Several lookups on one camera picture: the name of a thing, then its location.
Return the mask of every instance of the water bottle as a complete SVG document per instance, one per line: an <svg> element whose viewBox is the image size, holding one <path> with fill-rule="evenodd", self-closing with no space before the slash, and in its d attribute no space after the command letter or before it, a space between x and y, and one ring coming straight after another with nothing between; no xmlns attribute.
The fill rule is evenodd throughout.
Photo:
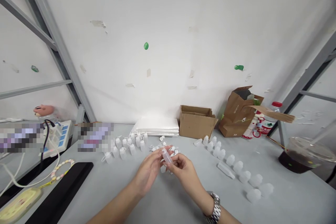
<svg viewBox="0 0 336 224"><path fill-rule="evenodd" d="M269 109L273 110L274 112L280 112L280 108L282 106L282 103L280 102L272 102L272 106L269 107ZM274 119L272 117L264 116L265 120L262 122L262 126L260 129L260 133L262 137L267 136L267 134L270 132L270 130L273 128L274 124L277 122L277 119Z"/></svg>

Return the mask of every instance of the bottle cap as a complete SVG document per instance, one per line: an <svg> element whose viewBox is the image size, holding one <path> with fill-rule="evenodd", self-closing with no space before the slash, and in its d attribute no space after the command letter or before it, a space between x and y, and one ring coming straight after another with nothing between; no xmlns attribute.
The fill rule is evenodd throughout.
<svg viewBox="0 0 336 224"><path fill-rule="evenodd" d="M282 106L282 103L277 102L277 101L276 101L276 102L274 101L274 102L272 102L272 105L275 106L275 107L281 107L281 106Z"/></svg>

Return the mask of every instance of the cardboard flap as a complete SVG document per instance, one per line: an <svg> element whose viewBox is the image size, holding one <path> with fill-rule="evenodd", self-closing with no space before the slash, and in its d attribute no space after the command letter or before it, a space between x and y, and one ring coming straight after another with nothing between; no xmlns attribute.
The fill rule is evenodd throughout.
<svg viewBox="0 0 336 224"><path fill-rule="evenodd" d="M199 114L208 114L209 108L201 108L201 107L192 107L192 106L186 106L181 105L181 112L195 112Z"/></svg>
<svg viewBox="0 0 336 224"><path fill-rule="evenodd" d="M249 107L255 108L256 110L260 111L264 115L272 117L272 118L277 119L279 121L284 121L285 123L292 123L295 120L295 116L293 116L293 115L274 112L274 111L272 111L272 110L270 110L266 107L263 107L263 106L251 105Z"/></svg>
<svg viewBox="0 0 336 224"><path fill-rule="evenodd" d="M238 87L238 88L236 88L234 91L250 89L251 87L253 87L253 86L246 86L246 87L241 87L241 88Z"/></svg>

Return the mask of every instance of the cardboard box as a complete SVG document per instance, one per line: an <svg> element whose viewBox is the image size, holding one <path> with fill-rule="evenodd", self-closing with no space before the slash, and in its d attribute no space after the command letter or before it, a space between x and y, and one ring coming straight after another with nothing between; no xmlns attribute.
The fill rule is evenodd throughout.
<svg viewBox="0 0 336 224"><path fill-rule="evenodd" d="M211 108L181 105L180 135L196 139L211 136L218 119Z"/></svg>
<svg viewBox="0 0 336 224"><path fill-rule="evenodd" d="M253 100L244 100L235 91L248 90L252 86L239 87L231 92L224 111L224 117L219 124L219 130L225 137L240 137L250 125L255 109L249 107ZM264 100L262 96L254 95L260 103Z"/></svg>

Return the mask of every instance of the pink figurine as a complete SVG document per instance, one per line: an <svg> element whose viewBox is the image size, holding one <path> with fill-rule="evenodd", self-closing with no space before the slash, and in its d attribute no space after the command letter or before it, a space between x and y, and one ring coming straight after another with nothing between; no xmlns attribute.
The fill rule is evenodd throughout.
<svg viewBox="0 0 336 224"><path fill-rule="evenodd" d="M54 112L54 107L51 105L41 105L34 108L33 111L35 112L35 116L43 117L52 114Z"/></svg>

